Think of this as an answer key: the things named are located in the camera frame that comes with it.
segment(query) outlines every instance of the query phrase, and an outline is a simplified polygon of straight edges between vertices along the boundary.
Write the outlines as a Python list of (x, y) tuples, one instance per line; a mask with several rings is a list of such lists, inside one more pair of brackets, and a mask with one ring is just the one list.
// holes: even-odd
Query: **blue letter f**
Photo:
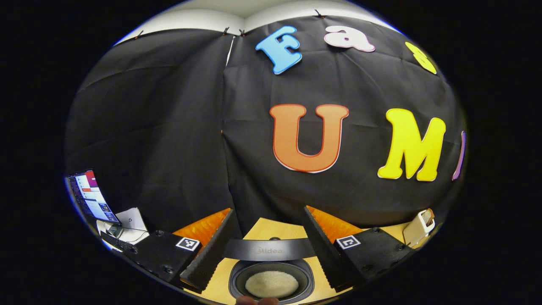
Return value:
[[(275, 67), (273, 67), (273, 73), (277, 75), (286, 71), (301, 60), (301, 53), (290, 53), (290, 51), (286, 49), (288, 47), (292, 49), (299, 48), (299, 41), (297, 39), (292, 35), (285, 35), (295, 33), (295, 31), (296, 28), (294, 27), (284, 26), (256, 45), (256, 50), (263, 50), (271, 59), (275, 65)], [(282, 36), (281, 42), (277, 40), (280, 36)]]

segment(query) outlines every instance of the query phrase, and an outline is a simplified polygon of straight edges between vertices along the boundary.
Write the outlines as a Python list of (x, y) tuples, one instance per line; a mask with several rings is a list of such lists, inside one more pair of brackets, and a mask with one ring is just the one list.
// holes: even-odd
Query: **yellow letter m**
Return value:
[(432, 118), (429, 127), (421, 139), (418, 124), (412, 112), (405, 109), (390, 109), (386, 119), (393, 126), (390, 155), (386, 165), (378, 170), (378, 176), (386, 179), (397, 179), (403, 174), (401, 161), (405, 157), (406, 178), (410, 179), (418, 171), (419, 181), (433, 181), (437, 177), (437, 166), (442, 150), (442, 141), (446, 132), (446, 124), (439, 118)]

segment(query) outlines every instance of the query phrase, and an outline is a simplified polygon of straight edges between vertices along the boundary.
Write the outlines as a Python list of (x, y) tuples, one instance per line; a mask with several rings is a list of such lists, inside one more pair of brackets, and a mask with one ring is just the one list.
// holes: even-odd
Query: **desk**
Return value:
[[(404, 242), (403, 230), (408, 224), (409, 223), (382, 227), (382, 230), (397, 238), (399, 241)], [(243, 239), (269, 240), (271, 237), (278, 237), (280, 239), (307, 238), (307, 233), (305, 233), (303, 226), (260, 218)], [(309, 295), (309, 297), (299, 302), (292, 303), (292, 305), (330, 298), (343, 294), (352, 289), (348, 288), (336, 293), (335, 290), (328, 284), (318, 258), (314, 256), (305, 258), (304, 260), (311, 267), (314, 275), (314, 291), (311, 295)], [(201, 294), (197, 294), (189, 290), (185, 291), (222, 304), (235, 304), (235, 299), (232, 297), (228, 289), (228, 282), (231, 270), (238, 261), (238, 259), (232, 258), (223, 259), (216, 267), (215, 273), (207, 285), (207, 288), (202, 291)]]

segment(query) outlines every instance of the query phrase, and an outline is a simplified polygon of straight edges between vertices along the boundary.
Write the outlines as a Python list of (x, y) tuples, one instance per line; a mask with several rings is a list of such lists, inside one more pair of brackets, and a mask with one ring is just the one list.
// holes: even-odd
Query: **keyboard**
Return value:
[(100, 231), (100, 237), (103, 241), (107, 242), (108, 244), (114, 246), (115, 248), (119, 249), (120, 251), (124, 252), (127, 250), (130, 250), (133, 248), (133, 245), (127, 242), (124, 242), (118, 238), (114, 238), (111, 235), (107, 233), (103, 233)]

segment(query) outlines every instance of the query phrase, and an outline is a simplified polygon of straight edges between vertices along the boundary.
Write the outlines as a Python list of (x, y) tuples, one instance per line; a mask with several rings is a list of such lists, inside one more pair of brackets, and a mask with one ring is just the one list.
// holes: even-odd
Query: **black fabric backdrop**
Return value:
[[(7, 78), (14, 82), (4, 113), (7, 304), (192, 303), (111, 256), (76, 216), (62, 181), (66, 122), (82, 80), (112, 44), (174, 4), (25, 1), (8, 7), (12, 26), (3, 39)], [(537, 215), (539, 187), (518, 173), (535, 173), (540, 163), (532, 142), (538, 121), (530, 117), (538, 100), (528, 94), (537, 88), (528, 72), (537, 62), (530, 57), (537, 36), (530, 32), (537, 29), (538, 12), (515, 2), (363, 5), (416, 41), (457, 89), (469, 123), (469, 162), (457, 204), (431, 243), (337, 303), (443, 304), (474, 297), (528, 304), (537, 261), (529, 232), (539, 223), (528, 216)], [(531, 137), (529, 145), (521, 135)]]
[[(286, 25), (297, 29), (304, 57), (275, 75), (255, 46)], [(336, 25), (363, 31), (376, 50), (329, 46), (325, 28)], [(445, 219), (450, 191), (462, 184), (451, 176), (466, 123), (442, 71), (422, 68), (404, 35), (354, 18), (294, 18), (234, 39), (226, 66), (232, 38), (178, 29), (113, 47), (75, 97), (66, 172), (93, 168), (114, 211), (136, 206), (152, 227), (170, 232), (227, 207), (243, 234), (260, 217), (300, 224), (305, 205), (364, 227), (404, 223), (428, 207)], [(307, 108), (299, 149), (310, 155), (322, 139), (315, 108), (349, 109), (329, 170), (295, 172), (276, 160), (269, 109), (290, 103)], [(422, 137), (433, 117), (446, 123), (435, 181), (377, 176), (390, 150), (391, 108), (412, 111)]]

